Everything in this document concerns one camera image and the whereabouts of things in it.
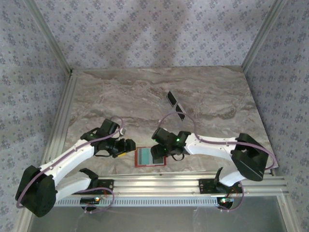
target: small display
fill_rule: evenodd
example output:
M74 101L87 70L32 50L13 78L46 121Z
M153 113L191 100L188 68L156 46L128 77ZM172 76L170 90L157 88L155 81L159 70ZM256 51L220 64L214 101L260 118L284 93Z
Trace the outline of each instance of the small display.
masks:
M138 147L135 151L135 167L165 166L166 157L153 159L151 147Z

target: gray marble table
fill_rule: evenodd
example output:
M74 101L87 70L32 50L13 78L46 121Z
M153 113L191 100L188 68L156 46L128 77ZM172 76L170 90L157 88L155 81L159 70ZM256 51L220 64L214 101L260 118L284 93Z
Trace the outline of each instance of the gray marble table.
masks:
M271 149L261 118L240 66L186 67L74 71L78 77L65 148L86 131L99 127L105 118L120 116L126 138L137 146L153 146L159 120L171 111L165 98L169 90L178 96L184 110L197 122L198 133L213 137L250 134ZM192 131L189 119L169 117L164 128L178 133ZM167 159L164 167L134 167L134 152L121 158L92 157L75 170L87 167L99 175L151 172L216 171L230 165L210 156L186 156L181 162Z

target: wall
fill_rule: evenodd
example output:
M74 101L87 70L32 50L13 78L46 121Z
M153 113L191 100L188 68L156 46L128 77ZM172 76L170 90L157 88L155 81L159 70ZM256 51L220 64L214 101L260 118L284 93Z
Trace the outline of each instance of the wall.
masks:
M309 231L309 2L290 0L246 73L304 231Z
M241 65L273 0L36 0L73 69Z
M8 232L20 178L41 161L66 76L23 2L0 9L0 231Z

